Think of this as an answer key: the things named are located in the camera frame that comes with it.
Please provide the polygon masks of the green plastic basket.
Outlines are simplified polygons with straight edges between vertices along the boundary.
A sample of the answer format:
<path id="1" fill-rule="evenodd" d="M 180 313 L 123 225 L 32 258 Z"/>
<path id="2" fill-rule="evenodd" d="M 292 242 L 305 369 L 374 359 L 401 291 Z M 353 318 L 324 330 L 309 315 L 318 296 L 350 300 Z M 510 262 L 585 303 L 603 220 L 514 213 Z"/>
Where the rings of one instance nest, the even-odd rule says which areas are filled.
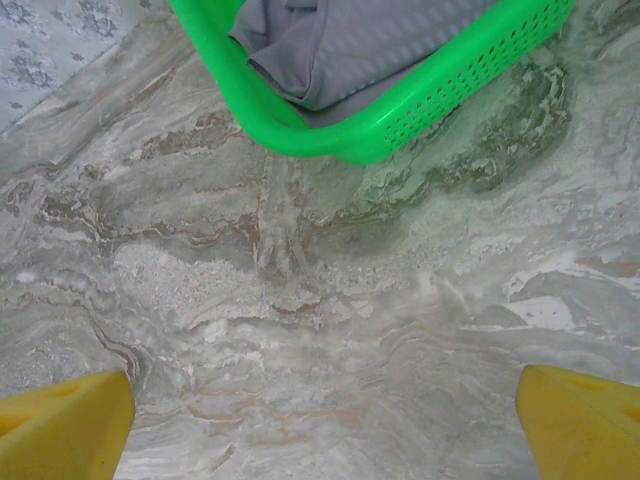
<path id="1" fill-rule="evenodd" d="M 576 0 L 499 0 L 361 112 L 312 128 L 228 35 L 242 0 L 169 0 L 240 127 L 277 154 L 384 160 L 504 73 L 569 18 Z"/>

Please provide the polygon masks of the grey skirt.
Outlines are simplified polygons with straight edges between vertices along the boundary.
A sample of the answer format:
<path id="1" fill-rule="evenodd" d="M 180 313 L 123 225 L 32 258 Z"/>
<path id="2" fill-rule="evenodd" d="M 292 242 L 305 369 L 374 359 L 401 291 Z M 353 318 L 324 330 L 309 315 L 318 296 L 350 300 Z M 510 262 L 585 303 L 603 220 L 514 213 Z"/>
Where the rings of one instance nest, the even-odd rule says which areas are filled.
<path id="1" fill-rule="evenodd" d="M 454 74 L 545 0 L 244 0 L 228 31 L 248 65 L 311 128 L 361 112 L 433 56 Z"/>

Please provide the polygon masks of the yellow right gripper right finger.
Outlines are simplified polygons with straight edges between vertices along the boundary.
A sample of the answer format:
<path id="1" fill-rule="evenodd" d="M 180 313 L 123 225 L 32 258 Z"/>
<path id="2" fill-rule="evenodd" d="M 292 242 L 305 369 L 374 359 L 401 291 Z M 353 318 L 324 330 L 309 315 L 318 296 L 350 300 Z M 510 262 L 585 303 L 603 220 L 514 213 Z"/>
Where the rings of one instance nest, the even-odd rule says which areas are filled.
<path id="1" fill-rule="evenodd" d="M 517 414 L 541 480 L 640 480 L 640 387 L 529 365 Z"/>

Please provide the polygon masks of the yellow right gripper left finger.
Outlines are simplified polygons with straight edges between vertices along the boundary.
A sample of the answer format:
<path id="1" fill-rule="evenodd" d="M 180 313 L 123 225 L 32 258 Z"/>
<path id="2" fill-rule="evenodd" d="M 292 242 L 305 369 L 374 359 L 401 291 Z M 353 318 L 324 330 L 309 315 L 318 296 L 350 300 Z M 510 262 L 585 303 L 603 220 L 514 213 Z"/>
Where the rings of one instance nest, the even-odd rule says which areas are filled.
<path id="1" fill-rule="evenodd" d="M 126 374 L 0 399 L 0 480 L 113 480 L 134 422 Z"/>

